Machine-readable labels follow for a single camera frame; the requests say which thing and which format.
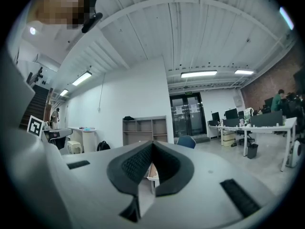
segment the round light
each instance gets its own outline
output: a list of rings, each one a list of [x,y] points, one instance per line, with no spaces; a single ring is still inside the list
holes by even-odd
[[[31,33],[32,35],[35,35],[35,34],[36,34],[36,29],[35,29],[34,27],[31,27],[31,28],[30,28],[30,33]]]

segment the blue chair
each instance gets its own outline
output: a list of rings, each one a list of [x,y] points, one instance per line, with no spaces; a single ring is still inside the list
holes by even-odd
[[[189,136],[184,135],[178,138],[177,145],[185,146],[194,149],[196,146],[195,140]]]

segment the white desk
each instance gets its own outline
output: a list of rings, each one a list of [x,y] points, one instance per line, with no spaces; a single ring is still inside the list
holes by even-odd
[[[223,145],[223,130],[230,130],[230,131],[244,131],[244,156],[248,153],[248,146],[247,146],[247,131],[251,131],[253,133],[272,133],[272,132],[287,132],[287,140],[286,140],[286,150],[285,156],[282,164],[281,171],[284,171],[285,165],[288,159],[289,149],[291,146],[294,145],[295,140],[295,125],[296,125],[296,117],[286,119],[285,125],[283,126],[272,126],[272,127],[228,127],[228,126],[212,126],[209,125],[210,129],[219,129],[221,132],[221,144]]]
[[[71,141],[79,142],[82,145],[84,153],[95,152],[97,148],[97,143],[95,139],[95,130],[84,131],[84,129],[79,129],[78,127],[68,127],[73,130],[70,136]]]

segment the trash can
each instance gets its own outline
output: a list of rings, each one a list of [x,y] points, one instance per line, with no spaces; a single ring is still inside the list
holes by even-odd
[[[256,156],[257,147],[258,147],[258,145],[255,143],[248,145],[248,155],[247,155],[248,158],[251,159]]]

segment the double door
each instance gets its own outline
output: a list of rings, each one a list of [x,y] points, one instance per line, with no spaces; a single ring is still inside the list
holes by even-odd
[[[174,137],[206,134],[199,94],[170,97]]]

